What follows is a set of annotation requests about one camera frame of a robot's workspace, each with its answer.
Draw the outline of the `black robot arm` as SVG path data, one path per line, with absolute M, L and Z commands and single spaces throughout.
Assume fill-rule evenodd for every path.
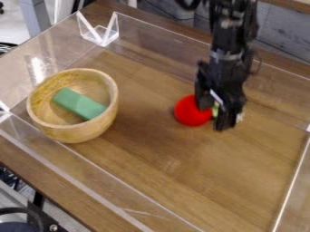
M 250 43 L 257 37 L 257 0 L 175 0 L 184 10 L 195 10 L 208 3 L 212 43 L 210 61 L 198 61 L 195 103 L 203 111 L 218 105 L 212 129 L 235 127 L 246 104 L 243 83 L 254 74 Z

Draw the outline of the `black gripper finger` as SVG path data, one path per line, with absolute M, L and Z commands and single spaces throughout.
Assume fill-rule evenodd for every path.
M 222 109 L 222 105 L 216 101 L 212 106 L 212 129 L 224 131 L 233 129 L 243 120 L 245 103 L 239 102 L 233 105 L 228 110 Z
M 210 94 L 210 85 L 203 72 L 198 72 L 195 79 L 195 103 L 200 111 L 212 108 L 214 97 Z

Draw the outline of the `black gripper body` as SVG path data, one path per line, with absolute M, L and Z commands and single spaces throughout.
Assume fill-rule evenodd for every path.
M 238 53 L 216 49 L 210 51 L 208 62 L 198 62 L 198 72 L 206 75 L 210 94 L 214 100 L 219 99 L 226 110 L 239 102 L 246 103 L 243 83 L 251 75 L 253 56 L 253 49 L 242 50 Z

